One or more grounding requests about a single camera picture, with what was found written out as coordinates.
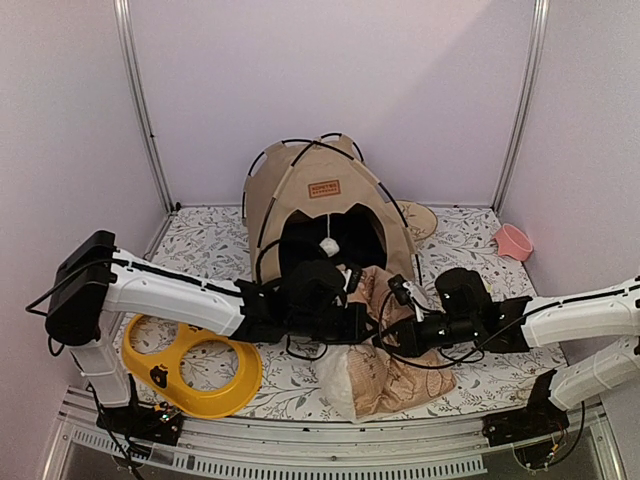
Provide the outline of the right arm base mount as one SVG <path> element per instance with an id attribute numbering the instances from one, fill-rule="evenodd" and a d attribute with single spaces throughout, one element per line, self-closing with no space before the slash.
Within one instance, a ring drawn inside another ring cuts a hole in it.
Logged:
<path id="1" fill-rule="evenodd" d="M 556 373 L 550 370 L 535 380 L 524 407 L 482 418 L 482 434 L 490 446 L 533 439 L 569 427 L 566 411 L 550 401 L 551 380 Z"/>

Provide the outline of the beige fabric pet tent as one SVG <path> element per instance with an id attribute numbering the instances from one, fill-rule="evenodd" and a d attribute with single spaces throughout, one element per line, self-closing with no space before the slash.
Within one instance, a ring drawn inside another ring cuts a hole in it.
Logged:
<path id="1" fill-rule="evenodd" d="M 344 133 L 265 148 L 249 167 L 241 217 L 255 279 L 279 277 L 326 238 L 339 247 L 333 260 L 422 278 L 405 215 Z"/>

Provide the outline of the white fluffy cushion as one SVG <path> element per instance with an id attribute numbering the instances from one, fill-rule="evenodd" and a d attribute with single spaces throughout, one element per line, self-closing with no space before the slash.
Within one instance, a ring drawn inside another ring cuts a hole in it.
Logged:
<path id="1" fill-rule="evenodd" d="M 412 314 L 391 293 L 391 274 L 377 266 L 364 269 L 352 302 L 365 303 L 373 320 L 389 327 Z M 405 365 L 367 340 L 359 345 L 331 345 L 313 363 L 323 398 L 344 419 L 362 423 L 399 414 L 436 400 L 456 387 L 450 368 L 443 368 L 432 349 Z"/>

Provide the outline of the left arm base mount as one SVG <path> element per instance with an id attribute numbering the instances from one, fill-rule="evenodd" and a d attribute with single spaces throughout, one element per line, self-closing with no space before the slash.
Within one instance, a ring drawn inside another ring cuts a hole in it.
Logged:
<path id="1" fill-rule="evenodd" d="M 98 404 L 96 425 L 105 431 L 121 434 L 128 440 L 139 439 L 176 446 L 184 423 L 182 411 L 167 402 L 155 405 L 141 403 L 131 374 L 128 380 L 128 403 L 122 407 Z"/>

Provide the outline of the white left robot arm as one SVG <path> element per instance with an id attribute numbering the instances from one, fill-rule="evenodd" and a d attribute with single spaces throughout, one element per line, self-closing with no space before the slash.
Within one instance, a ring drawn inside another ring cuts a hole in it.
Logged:
<path id="1" fill-rule="evenodd" d="M 98 230 L 62 262 L 53 286 L 26 306 L 45 319 L 50 341 L 67 347 L 99 403 L 128 434 L 148 426 L 148 412 L 133 398 L 133 384 L 103 339 L 104 313 L 132 313 L 200 327 L 244 343 L 277 343 L 287 336 L 325 345 L 363 341 L 370 318 L 351 302 L 361 273 L 341 270 L 326 257 L 300 263 L 266 285 L 214 280 L 145 261 Z"/>

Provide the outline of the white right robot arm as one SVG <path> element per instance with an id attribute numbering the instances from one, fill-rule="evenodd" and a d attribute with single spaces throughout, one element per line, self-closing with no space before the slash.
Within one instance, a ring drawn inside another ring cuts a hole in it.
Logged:
<path id="1" fill-rule="evenodd" d="M 639 376 L 638 278 L 567 296 L 495 301 L 477 272 L 454 268 L 435 281 L 439 311 L 424 308 L 415 284 L 394 277 L 389 285 L 413 312 L 382 330 L 379 339 L 388 353 L 409 365 L 431 349 L 465 342 L 476 350 L 509 354 L 569 340 L 616 339 L 586 359 L 536 380 L 531 403 L 517 415 L 524 435 L 539 435 L 554 422 L 556 409 L 567 411 Z"/>

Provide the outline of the black tent pole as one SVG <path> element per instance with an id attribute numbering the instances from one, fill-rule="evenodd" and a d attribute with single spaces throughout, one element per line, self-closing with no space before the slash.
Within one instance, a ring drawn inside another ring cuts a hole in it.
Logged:
<path id="1" fill-rule="evenodd" d="M 301 166 L 309 164 L 309 157 L 321 160 L 346 161 L 365 166 L 365 157 L 355 140 L 341 132 L 329 132 L 315 138 L 279 140 L 262 150 L 251 163 L 242 189 L 241 218 L 264 220 L 267 210 L 281 197 L 282 192 Z"/>
<path id="2" fill-rule="evenodd" d="M 419 256 L 398 202 L 384 184 L 365 165 L 346 161 L 308 158 L 309 164 L 294 172 L 281 197 L 267 210 L 264 220 L 250 220 L 247 225 L 252 275 L 262 272 L 268 280 L 281 274 L 281 253 L 266 253 L 263 265 L 258 255 L 271 242 L 283 237 L 286 221 L 295 212 L 312 219 L 327 214 L 345 214 L 355 206 L 372 211 L 378 224 L 376 238 L 382 242 L 383 268 L 411 280 L 422 279 Z"/>

